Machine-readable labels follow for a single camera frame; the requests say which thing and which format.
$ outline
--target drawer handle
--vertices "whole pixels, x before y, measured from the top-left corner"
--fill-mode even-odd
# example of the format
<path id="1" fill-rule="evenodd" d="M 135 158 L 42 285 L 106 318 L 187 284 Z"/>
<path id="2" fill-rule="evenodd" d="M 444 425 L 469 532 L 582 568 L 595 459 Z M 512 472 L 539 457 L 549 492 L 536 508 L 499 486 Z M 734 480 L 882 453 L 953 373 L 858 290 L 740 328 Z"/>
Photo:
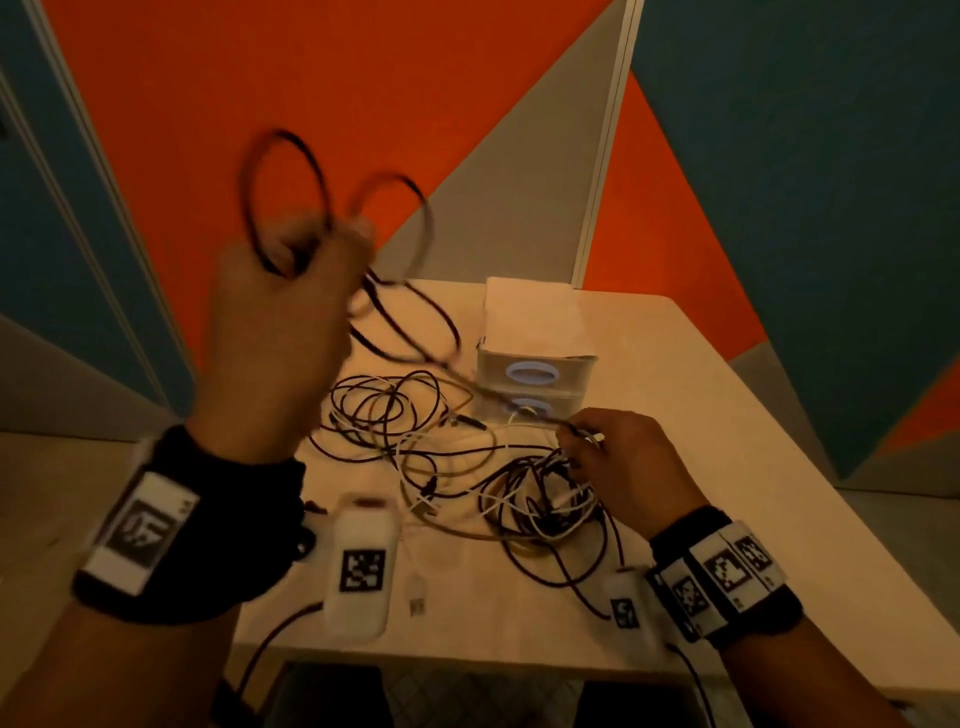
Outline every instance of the drawer handle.
<path id="1" fill-rule="evenodd" d="M 545 417 L 553 417 L 553 407 L 547 404 L 545 401 L 534 400 L 530 397 L 517 397 L 515 400 L 512 400 L 514 406 L 516 407 L 530 407 L 531 409 L 537 410 L 541 415 Z M 511 407 L 504 407 L 508 412 L 513 413 Z"/>
<path id="2" fill-rule="evenodd" d="M 542 361 L 518 361 L 507 367 L 507 376 L 520 384 L 541 387 L 557 381 L 560 378 L 560 372 L 556 367 L 544 364 Z"/>

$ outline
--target right hand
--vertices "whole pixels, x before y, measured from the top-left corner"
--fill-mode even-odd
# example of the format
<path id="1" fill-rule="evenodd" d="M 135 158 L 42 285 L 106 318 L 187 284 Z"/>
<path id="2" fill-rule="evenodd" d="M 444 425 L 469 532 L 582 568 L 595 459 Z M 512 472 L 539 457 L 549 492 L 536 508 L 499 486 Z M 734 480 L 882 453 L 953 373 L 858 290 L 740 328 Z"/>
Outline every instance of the right hand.
<path id="1" fill-rule="evenodd" d="M 570 423 L 590 433 L 602 432 L 601 447 L 568 428 L 557 440 L 579 482 L 589 481 L 618 521 L 647 541 L 687 513 L 709 505 L 684 461 L 652 417 L 616 409 L 582 410 Z"/>

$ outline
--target white device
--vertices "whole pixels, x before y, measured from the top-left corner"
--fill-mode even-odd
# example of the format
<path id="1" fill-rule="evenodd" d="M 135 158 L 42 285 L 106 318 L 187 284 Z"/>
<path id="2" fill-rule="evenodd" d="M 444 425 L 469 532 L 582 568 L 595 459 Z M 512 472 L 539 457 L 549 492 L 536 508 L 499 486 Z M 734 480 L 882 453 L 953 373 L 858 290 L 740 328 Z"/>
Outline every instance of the white device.
<path id="1" fill-rule="evenodd" d="M 332 521 L 324 631 L 336 643 L 368 642 L 387 628 L 399 511 L 392 498 L 344 494 Z"/>
<path id="2" fill-rule="evenodd" d="M 622 630 L 629 647 L 638 657 L 657 660 L 666 654 L 669 619 L 662 618 L 663 609 L 643 578 L 645 572 L 645 567 L 621 567 L 604 577 L 603 589 L 610 600 L 612 622 Z"/>

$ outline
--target hand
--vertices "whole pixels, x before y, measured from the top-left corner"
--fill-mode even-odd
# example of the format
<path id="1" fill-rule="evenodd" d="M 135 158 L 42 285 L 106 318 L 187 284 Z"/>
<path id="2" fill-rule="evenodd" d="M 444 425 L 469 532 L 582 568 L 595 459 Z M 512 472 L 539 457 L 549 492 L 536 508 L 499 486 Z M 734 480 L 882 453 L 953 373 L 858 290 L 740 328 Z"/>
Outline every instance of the hand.
<path id="1" fill-rule="evenodd" d="M 372 260 L 370 228 L 360 220 L 324 238 L 296 279 L 267 273 L 249 243 L 224 251 L 209 358 L 186 422 L 203 449 L 234 462 L 280 462 L 316 426 L 350 354 L 348 304 Z M 265 252 L 290 274 L 288 246 L 319 230 L 316 218 L 296 219 L 264 235 Z"/>
<path id="2" fill-rule="evenodd" d="M 579 464 L 573 468 L 574 478 L 589 481 L 611 514 L 647 541 L 690 511 L 709 505 L 652 417 L 590 408 L 570 422 L 604 435 L 598 448 L 568 429 L 557 431 L 560 447 Z"/>

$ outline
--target forearm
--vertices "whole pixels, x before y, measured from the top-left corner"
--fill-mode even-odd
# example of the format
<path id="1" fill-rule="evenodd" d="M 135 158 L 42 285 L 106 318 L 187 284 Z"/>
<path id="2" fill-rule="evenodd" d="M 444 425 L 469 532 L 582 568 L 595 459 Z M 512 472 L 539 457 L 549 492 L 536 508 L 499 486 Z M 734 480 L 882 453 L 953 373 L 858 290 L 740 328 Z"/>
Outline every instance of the forearm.
<path id="1" fill-rule="evenodd" d="M 809 619 L 786 634 L 745 637 L 721 658 L 756 728 L 909 728 Z"/>
<path id="2" fill-rule="evenodd" d="M 205 726 L 238 614 L 144 626 L 71 602 L 0 707 L 0 724 Z"/>

